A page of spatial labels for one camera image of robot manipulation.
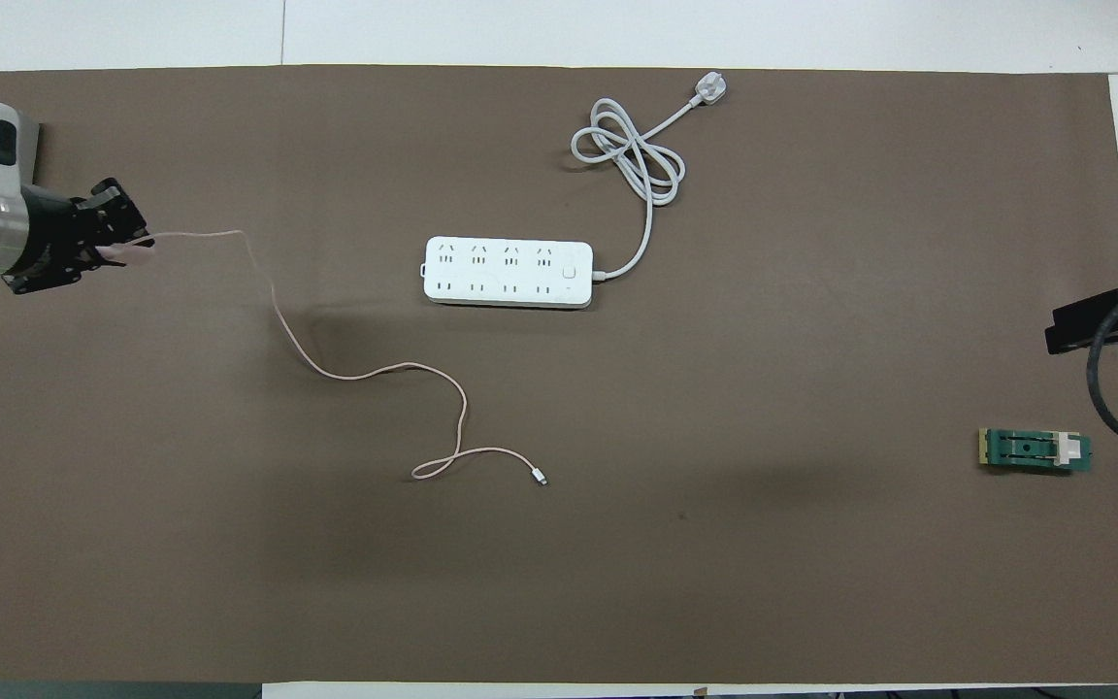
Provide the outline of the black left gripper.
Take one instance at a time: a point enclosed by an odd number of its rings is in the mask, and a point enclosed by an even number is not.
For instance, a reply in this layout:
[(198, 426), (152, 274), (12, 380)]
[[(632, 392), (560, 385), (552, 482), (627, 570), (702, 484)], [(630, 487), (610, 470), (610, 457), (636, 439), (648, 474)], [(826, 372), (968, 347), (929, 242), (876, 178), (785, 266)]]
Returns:
[(1, 275), (15, 295), (28, 295), (80, 282), (101, 267), (125, 267), (102, 256), (88, 240), (138, 240), (146, 219), (115, 178), (102, 179), (88, 196), (63, 196), (44, 187), (26, 187), (28, 239), (21, 273)]

